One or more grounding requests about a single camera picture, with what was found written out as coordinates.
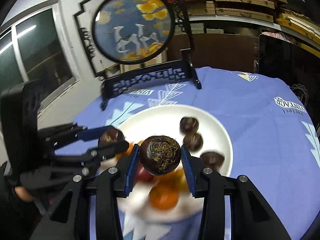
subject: table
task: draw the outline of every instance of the table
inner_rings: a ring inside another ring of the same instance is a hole
[[[196,70],[202,89],[191,81],[154,80],[109,101],[100,98],[74,121],[88,128],[117,127],[128,117],[157,105],[185,104],[208,111],[228,131],[233,145],[231,177],[247,175],[274,209],[292,240],[300,239],[320,210],[320,145],[311,119],[290,88],[279,79],[203,67]],[[97,141],[76,142],[57,154],[80,154]],[[90,215],[95,239],[95,198]],[[201,214],[183,221],[149,224],[120,212],[124,240],[196,240]],[[230,210],[226,201],[226,239]]]

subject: metal screw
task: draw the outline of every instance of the metal screw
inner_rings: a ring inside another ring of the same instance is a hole
[[[111,168],[108,169],[108,171],[109,171],[109,173],[111,173],[111,174],[115,174],[115,173],[118,172],[118,169],[117,169],[116,167],[111,167]]]
[[[96,151],[96,150],[91,151],[91,156],[92,156],[92,157],[97,156],[97,154],[98,154],[98,153],[97,153],[97,151]]]
[[[239,177],[239,180],[240,180],[241,182],[247,182],[247,181],[248,181],[248,177],[247,177],[247,176],[244,176],[244,175],[241,175],[241,176]]]
[[[82,168],[82,174],[84,175],[84,176],[88,176],[89,175],[89,169],[87,168],[87,167],[84,167],[84,168]]]
[[[73,177],[74,182],[79,182],[79,181],[81,181],[81,179],[82,179],[81,175],[76,175]]]
[[[203,169],[203,172],[204,172],[205,174],[211,174],[211,173],[212,173],[212,169],[211,169],[211,168],[204,168],[204,169]]]

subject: window frame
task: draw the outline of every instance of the window frame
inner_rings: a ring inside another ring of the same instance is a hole
[[[67,33],[66,33],[66,25],[62,16],[62,7],[61,7],[61,1],[60,0],[48,0],[43,3],[37,4],[20,14],[16,15],[12,19],[10,19],[8,22],[3,24],[0,27],[0,39],[2,37],[9,35],[11,33],[12,38],[12,46],[15,54],[15,59],[21,74],[21,77],[24,82],[29,81],[27,72],[25,70],[20,48],[18,44],[18,38],[17,38],[17,30],[16,26],[25,20],[33,17],[34,15],[37,15],[41,12],[44,12],[46,10],[52,10],[52,17],[54,20],[55,29],[57,32],[57,36],[60,42],[60,46],[62,48],[62,52],[64,54],[64,57],[66,59],[66,62],[70,68],[70,71],[72,73],[72,78],[70,78],[67,82],[62,84],[60,87],[58,87],[55,91],[53,91],[49,96],[47,96],[42,102],[39,109],[39,112],[44,110],[47,106],[49,106],[59,95],[61,95],[65,90],[67,90],[70,86],[77,83],[79,78],[79,71],[78,71],[78,65],[75,61],[75,55],[71,49],[70,41],[68,39]]]

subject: wall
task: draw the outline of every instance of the wall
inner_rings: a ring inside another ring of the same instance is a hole
[[[20,12],[47,0],[17,0],[13,5],[4,23]],[[43,113],[41,113],[38,124],[40,128],[71,122],[71,120],[93,100],[100,95],[100,82],[94,79],[88,59],[84,53],[78,31],[76,29],[73,15],[79,11],[79,2],[82,0],[60,0],[62,17],[65,21],[65,30],[69,38],[69,45],[75,55],[75,61],[79,69],[80,81],[73,85],[68,91],[58,97]],[[90,27],[92,14],[102,0],[93,0],[86,5],[87,12],[82,14],[81,25]],[[114,63],[103,58],[98,52],[95,61],[107,68]],[[0,141],[0,164],[5,158],[4,149]]]

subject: red fruit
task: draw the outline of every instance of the red fruit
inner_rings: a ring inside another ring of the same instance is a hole
[[[135,181],[142,181],[142,182],[150,182],[153,180],[153,175],[150,174],[141,164],[138,162],[137,174]]]

